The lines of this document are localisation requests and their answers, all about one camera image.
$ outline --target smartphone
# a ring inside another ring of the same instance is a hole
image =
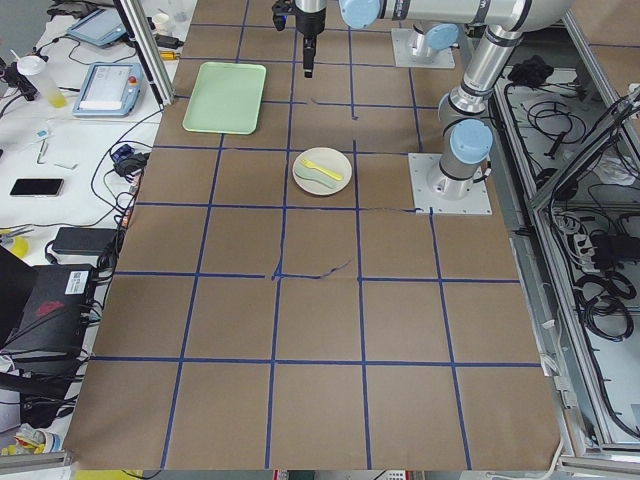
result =
[[[12,197],[55,197],[62,189],[61,178],[19,178],[13,184]]]

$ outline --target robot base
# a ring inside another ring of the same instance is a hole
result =
[[[441,50],[433,61],[411,55],[409,48],[409,38],[413,33],[409,28],[392,28],[391,39],[393,43],[393,55],[396,59],[396,67],[418,67],[418,68],[455,68],[453,53],[450,48]]]
[[[413,205],[419,214],[491,215],[491,203],[484,182],[474,183],[466,197],[451,201],[433,192],[427,185],[427,173],[440,161],[439,153],[410,153],[409,172]],[[482,176],[478,168],[474,178]]]

